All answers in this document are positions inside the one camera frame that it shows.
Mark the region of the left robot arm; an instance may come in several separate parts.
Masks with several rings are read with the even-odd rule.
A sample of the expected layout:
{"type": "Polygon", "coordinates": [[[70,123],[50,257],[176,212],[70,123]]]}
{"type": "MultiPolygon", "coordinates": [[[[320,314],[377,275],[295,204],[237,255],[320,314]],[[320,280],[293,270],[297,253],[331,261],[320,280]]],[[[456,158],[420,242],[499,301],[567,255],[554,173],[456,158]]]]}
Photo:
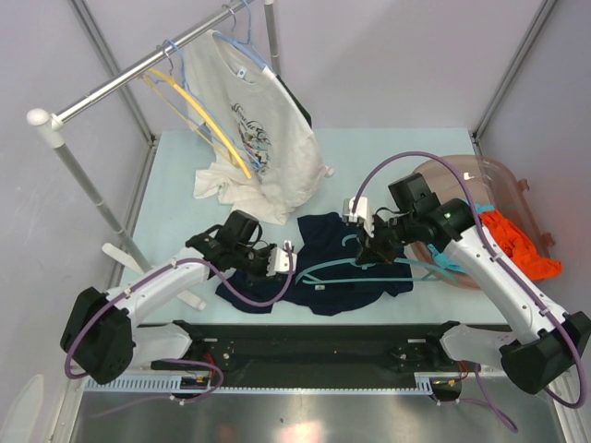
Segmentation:
{"type": "Polygon", "coordinates": [[[261,237],[259,221],[235,210],[224,224],[192,236],[172,258],[130,284],[106,292],[94,287],[82,291],[60,341],[66,376],[91,377],[104,385],[131,367],[157,361],[174,360],[186,369],[198,366],[204,347],[184,323],[142,323],[183,291],[230,269],[260,279],[292,276],[296,255],[291,243],[258,247],[261,237]]]}

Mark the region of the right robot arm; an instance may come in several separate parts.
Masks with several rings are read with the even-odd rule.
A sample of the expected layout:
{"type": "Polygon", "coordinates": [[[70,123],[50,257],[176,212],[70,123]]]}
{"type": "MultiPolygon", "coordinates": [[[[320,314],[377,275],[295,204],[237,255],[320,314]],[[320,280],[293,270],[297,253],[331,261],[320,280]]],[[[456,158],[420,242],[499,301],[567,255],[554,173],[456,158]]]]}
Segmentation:
{"type": "Polygon", "coordinates": [[[501,333],[449,321],[426,347],[433,368],[447,370],[458,360],[496,367],[517,388],[535,395],[571,367],[582,366],[589,316],[569,313],[545,295],[476,220],[469,199],[441,202],[422,174],[392,183],[390,191],[399,210],[389,220],[361,195],[344,203],[344,220],[359,229],[357,261],[387,262],[400,246],[432,244],[464,268],[511,329],[501,333]]]}

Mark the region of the green hanger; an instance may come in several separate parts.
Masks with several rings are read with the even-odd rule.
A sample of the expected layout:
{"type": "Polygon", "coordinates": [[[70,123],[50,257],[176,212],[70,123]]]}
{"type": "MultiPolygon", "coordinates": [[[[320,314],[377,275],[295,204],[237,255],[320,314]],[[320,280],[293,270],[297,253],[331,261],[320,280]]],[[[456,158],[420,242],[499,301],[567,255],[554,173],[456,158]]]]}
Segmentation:
{"type": "Polygon", "coordinates": [[[302,269],[296,274],[295,283],[328,286],[346,283],[434,282],[444,278],[456,282],[456,278],[446,269],[409,259],[402,247],[396,247],[387,255],[389,261],[380,261],[380,257],[376,257],[371,258],[369,263],[358,264],[358,246],[359,241],[352,233],[308,238],[299,252],[302,269]]]}

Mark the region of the navy blue t-shirt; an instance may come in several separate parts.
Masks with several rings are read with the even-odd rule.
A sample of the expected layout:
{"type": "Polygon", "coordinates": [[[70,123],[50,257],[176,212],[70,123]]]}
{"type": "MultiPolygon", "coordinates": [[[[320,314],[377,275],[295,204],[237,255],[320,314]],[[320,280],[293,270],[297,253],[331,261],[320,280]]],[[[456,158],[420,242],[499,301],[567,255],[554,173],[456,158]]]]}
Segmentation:
{"type": "MultiPolygon", "coordinates": [[[[322,215],[308,215],[297,219],[300,235],[305,240],[314,235],[323,234],[355,234],[356,229],[346,225],[335,212],[322,215]]],[[[302,269],[299,252],[296,253],[297,261],[295,275],[288,288],[284,289],[285,278],[277,281],[250,279],[242,271],[235,272],[227,279],[239,294],[249,301],[245,302],[234,295],[223,283],[219,284],[215,294],[229,302],[236,309],[249,314],[270,313],[278,302],[288,302],[308,308],[313,314],[325,317],[353,311],[371,305],[383,294],[395,297],[402,293],[409,293],[414,289],[414,283],[346,283],[321,286],[307,286],[296,284],[296,274],[302,269]]]]}

